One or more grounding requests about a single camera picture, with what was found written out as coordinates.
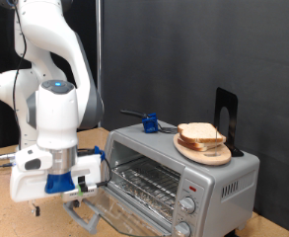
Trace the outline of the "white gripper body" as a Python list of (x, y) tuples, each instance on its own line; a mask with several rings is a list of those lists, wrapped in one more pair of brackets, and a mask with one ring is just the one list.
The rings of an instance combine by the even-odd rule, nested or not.
[(64, 202), (95, 196), (101, 182), (101, 155), (85, 155), (66, 173), (12, 168), (10, 196), (15, 202), (61, 196)]

